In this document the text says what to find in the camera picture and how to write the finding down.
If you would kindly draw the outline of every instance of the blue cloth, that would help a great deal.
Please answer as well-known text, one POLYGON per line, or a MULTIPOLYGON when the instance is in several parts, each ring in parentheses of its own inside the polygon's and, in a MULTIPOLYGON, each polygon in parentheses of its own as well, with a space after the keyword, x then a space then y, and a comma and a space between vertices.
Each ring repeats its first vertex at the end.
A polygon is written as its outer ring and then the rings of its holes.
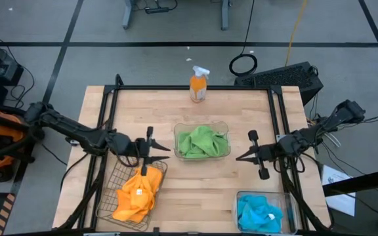
POLYGON ((245 195, 237 202, 238 224, 244 231, 279 233, 283 216, 278 207, 268 204, 265 196, 245 195))

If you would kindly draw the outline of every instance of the orange towel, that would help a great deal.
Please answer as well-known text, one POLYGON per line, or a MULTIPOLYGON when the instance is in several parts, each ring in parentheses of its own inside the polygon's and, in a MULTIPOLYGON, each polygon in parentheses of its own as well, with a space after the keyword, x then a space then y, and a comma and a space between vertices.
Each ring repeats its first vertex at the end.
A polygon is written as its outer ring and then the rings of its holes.
POLYGON ((122 187, 116 190, 117 208, 112 216, 115 220, 140 223, 155 203, 163 173, 157 168, 147 167, 147 175, 141 175, 141 169, 122 187))

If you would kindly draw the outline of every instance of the orange robot part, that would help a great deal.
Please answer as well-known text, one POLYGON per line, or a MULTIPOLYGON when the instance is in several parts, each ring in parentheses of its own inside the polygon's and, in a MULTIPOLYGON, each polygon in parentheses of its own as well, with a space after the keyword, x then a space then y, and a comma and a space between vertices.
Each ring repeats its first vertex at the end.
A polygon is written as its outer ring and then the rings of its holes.
MULTIPOLYGON (((8 115, 8 114, 0 112, 0 117, 9 119, 9 120, 17 122, 17 123, 21 123, 21 120, 14 115, 8 115)), ((13 142, 17 142, 17 141, 23 139, 23 137, 24 137, 24 133, 22 131, 15 130, 15 129, 12 129, 12 128, 9 128, 9 127, 4 127, 4 126, 1 126, 1 125, 0 125, 0 135, 12 136, 13 142)), ((12 160, 13 160, 12 157, 5 155, 4 159, 0 160, 0 167, 6 166, 6 165, 11 165, 12 160)))

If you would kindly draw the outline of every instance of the green towel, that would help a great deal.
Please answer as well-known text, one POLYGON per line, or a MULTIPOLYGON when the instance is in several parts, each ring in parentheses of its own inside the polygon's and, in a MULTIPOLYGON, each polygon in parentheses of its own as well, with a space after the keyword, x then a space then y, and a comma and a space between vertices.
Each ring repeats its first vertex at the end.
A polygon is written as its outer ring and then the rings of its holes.
POLYGON ((178 151, 185 158, 220 157, 228 153, 228 141, 223 134, 202 125, 193 132, 178 134, 178 151))

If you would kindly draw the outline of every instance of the black cable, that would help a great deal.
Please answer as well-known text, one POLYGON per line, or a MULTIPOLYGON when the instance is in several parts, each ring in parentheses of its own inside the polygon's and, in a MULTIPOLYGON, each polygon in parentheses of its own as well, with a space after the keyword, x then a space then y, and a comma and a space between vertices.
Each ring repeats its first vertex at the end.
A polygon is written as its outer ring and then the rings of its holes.
POLYGON ((78 159, 78 161, 76 161, 74 164, 72 164, 72 166, 70 166, 68 169, 66 169, 66 172, 64 173, 64 175, 62 176, 62 179, 60 181, 60 189, 62 190, 62 185, 64 184, 64 180, 65 180, 65 177, 66 175, 69 173, 69 171, 74 167, 76 166, 78 163, 82 162, 82 160, 84 160, 84 158, 86 156, 88 156, 89 154, 86 153, 82 158, 78 159))
POLYGON ((250 74, 254 73, 256 71, 256 69, 257 69, 257 59, 256 59, 256 57, 253 56, 252 54, 244 54, 244 49, 246 48, 247 36, 249 35, 250 23, 252 21, 253 7, 254 6, 255 6, 255 0, 252 0, 252 7, 250 9, 250 17, 249 17, 249 25, 247 26, 247 32, 246 32, 246 36, 245 36, 245 39, 244 39, 243 49, 241 50, 240 55, 238 55, 235 58, 233 58, 233 60, 231 60, 230 64, 228 65, 228 69, 230 70, 230 72, 233 75, 238 76, 238 77, 250 75, 250 74), (243 72, 243 73, 235 72, 233 70, 233 64, 234 64, 234 62, 236 60, 239 60, 240 58, 243 58, 243 57, 252 58, 252 60, 253 60, 253 67, 250 70, 248 70, 246 72, 243 72))
POLYGON ((175 6, 173 8, 170 8, 169 10, 175 10, 177 7, 177 0, 175 0, 175 6))
POLYGON ((318 100, 319 100, 319 93, 316 94, 316 106, 314 108, 314 117, 313 119, 316 118, 317 114, 318 114, 318 100))
MULTIPOLYGON (((18 64, 18 65, 20 65, 19 63, 18 63, 18 61, 17 61, 17 59, 16 59, 16 57, 14 56, 14 54, 11 52, 11 49, 10 49, 10 47, 8 47, 8 46, 6 46, 7 47, 7 49, 8 49, 8 51, 10 52, 10 55, 11 55, 11 57, 12 57, 12 59, 18 64)), ((31 79, 32 79, 32 84, 31 84, 31 87, 28 89, 28 90, 23 90, 23 92, 18 96, 18 97, 15 97, 15 96, 13 96, 12 95, 12 90, 14 90, 16 87, 19 87, 19 86, 22 86, 22 87, 24 87, 23 85, 17 85, 17 86, 15 86, 14 88, 12 88, 11 89, 11 91, 10 91, 10 95, 14 98, 14 101, 17 101, 17 103, 16 103, 16 105, 15 105, 15 108, 22 108, 23 107, 23 105, 24 105, 24 102, 22 101, 22 99, 23 99, 23 97, 34 87, 34 84, 35 84, 35 79, 34 79, 34 76, 33 76, 33 74, 30 72, 30 70, 28 69, 28 68, 26 68, 25 66, 22 66, 30 75, 31 75, 31 79)))
MULTIPOLYGON (((337 111, 337 109, 335 108, 332 111, 331 115, 327 119, 325 119, 324 121, 321 122, 320 128, 316 131, 316 133, 314 135, 314 141, 313 141, 312 144, 310 144, 316 150, 316 152, 318 154, 319 154, 319 152, 318 152, 318 149, 317 149, 317 141, 318 141, 317 139, 318 139, 318 136, 321 135, 320 131, 323 130, 322 134, 324 134, 326 132, 325 131, 325 125, 328 124, 332 120, 332 118, 334 117, 336 111, 337 111)), ((315 109, 315 112, 314 112, 314 116, 315 117, 317 116, 317 103, 316 103, 316 109, 315 109)))
POLYGON ((359 199, 359 198, 357 198, 357 197, 354 197, 354 196, 352 196, 352 195, 350 195, 350 194, 348 194, 348 193, 345 193, 345 192, 342 192, 342 191, 338 191, 338 190, 336 190, 336 189, 332 189, 332 191, 335 191, 335 192, 340 193, 340 194, 347 195, 348 197, 352 197, 353 199, 358 200, 358 201, 361 202, 364 206, 368 207, 370 210, 372 210, 373 212, 375 212, 375 213, 378 214, 378 210, 374 209, 372 206, 370 206, 369 204, 367 204, 365 201, 363 201, 363 200, 361 200, 361 199, 359 199))
POLYGON ((33 142, 33 135, 32 135, 33 130, 30 130, 30 129, 29 129, 27 135, 25 137, 23 137, 21 140, 13 143, 13 144, 11 144, 7 147, 1 148, 0 149, 0 156, 4 156, 7 153, 19 150, 20 148, 23 148, 25 145, 32 143, 33 142))
POLYGON ((338 158, 338 156, 336 156, 336 154, 329 148, 329 146, 325 143, 325 142, 322 142, 322 145, 324 145, 331 153, 332 155, 340 162, 346 164, 347 166, 349 166, 350 168, 353 168, 354 170, 356 170, 357 172, 359 172, 360 174, 363 174, 363 175, 367 175, 366 173, 362 172, 361 170, 358 170, 357 168, 353 167, 351 164, 347 163, 346 161, 338 158))
MULTIPOLYGON (((301 159, 300 156, 296 156, 296 157, 280 157, 278 158, 278 161, 282 162, 282 165, 283 165, 283 168, 285 170, 289 170, 291 169, 291 165, 289 163, 289 158, 294 158, 294 165, 297 165, 297 163, 299 162, 300 160, 300 164, 301 164, 301 169, 297 169, 297 172, 298 173, 304 173, 306 171, 306 166, 305 166, 305 163, 304 161, 301 159)), ((277 172, 277 173, 281 173, 281 170, 278 170, 278 168, 276 167, 276 161, 273 162, 273 167, 274 167, 274 170, 277 172)))
POLYGON ((116 154, 116 158, 117 158, 117 160, 118 160, 123 166, 125 166, 125 167, 133 168, 133 167, 137 167, 137 166, 139 166, 139 150, 138 150, 138 146, 137 146, 137 143, 136 143, 136 142, 134 142, 134 145, 135 145, 135 151, 136 151, 136 157, 132 157, 133 159, 135 159, 134 162, 131 162, 131 160, 129 160, 129 157, 128 157, 128 156, 124 156, 124 157, 126 158, 127 162, 128 162, 128 163, 126 163, 125 161, 123 161, 123 160, 121 159, 121 157, 120 157, 118 154, 116 154))
POLYGON ((42 145, 43 148, 45 148, 46 151, 48 151, 50 154, 52 154, 52 156, 54 158, 56 158, 56 160, 58 160, 60 163, 64 164, 64 165, 68 165, 66 164, 63 160, 59 159, 58 156, 55 155, 55 153, 53 153, 49 148, 47 148, 44 144, 40 143, 40 145, 42 145))
POLYGON ((312 121, 312 112, 313 112, 313 108, 314 108, 314 103, 316 101, 316 96, 313 98, 312 109, 310 109, 310 112, 308 113, 308 120, 309 121, 312 121))
POLYGON ((17 85, 17 86, 15 86, 15 87, 13 87, 13 88, 11 89, 11 91, 10 91, 10 95, 13 97, 13 99, 11 99, 11 98, 5 98, 5 100, 7 100, 7 101, 11 101, 11 102, 16 102, 16 101, 18 101, 18 97, 16 97, 16 96, 14 95, 14 93, 13 93, 14 90, 17 89, 17 88, 21 88, 21 89, 23 89, 22 92, 21 92, 20 94, 22 94, 24 91, 26 91, 25 86, 23 86, 23 85, 17 85))
POLYGON ((344 128, 355 127, 355 126, 362 124, 362 123, 374 123, 374 122, 378 122, 378 116, 372 117, 372 118, 369 118, 369 119, 364 119, 363 121, 361 121, 357 124, 353 124, 353 125, 349 124, 349 125, 341 126, 340 128, 338 128, 338 131, 343 130, 344 128))
MULTIPOLYGON (((324 144, 324 147, 325 147, 325 149, 326 149, 326 151, 327 151, 327 154, 329 155, 329 158, 333 161, 333 163, 338 167, 338 168, 340 168, 343 172, 344 172, 344 174, 346 174, 346 175, 348 175, 332 158, 331 158, 331 155, 330 155, 330 153, 329 153, 329 148, 324 144)), ((306 155, 307 157, 310 157, 311 159, 314 159, 314 158, 312 158, 312 156, 310 156, 309 154, 306 154, 306 153, 302 153, 303 155, 306 155)), ((350 195, 350 194, 348 194, 348 193, 344 193, 344 192, 342 192, 342 191, 337 191, 337 190, 333 190, 333 191, 335 191, 335 192, 337 192, 337 193, 340 193, 340 194, 345 194, 345 195, 348 195, 349 197, 352 197, 352 198, 354 198, 354 199, 356 199, 356 200, 358 200, 359 202, 361 202, 364 206, 366 206, 366 207, 368 207, 370 210, 372 210, 372 211, 374 211, 375 213, 377 213, 378 214, 378 210, 375 210, 373 207, 371 207, 370 205, 368 205, 366 202, 364 202, 363 200, 361 200, 361 199, 359 199, 358 197, 354 197, 354 196, 352 196, 352 195, 350 195)))
POLYGON ((316 158, 312 157, 311 155, 307 154, 307 153, 301 153, 302 155, 305 155, 306 157, 309 157, 312 161, 314 161, 314 163, 316 163, 316 165, 319 167, 321 165, 323 165, 321 162, 319 162, 318 160, 316 160, 316 158))

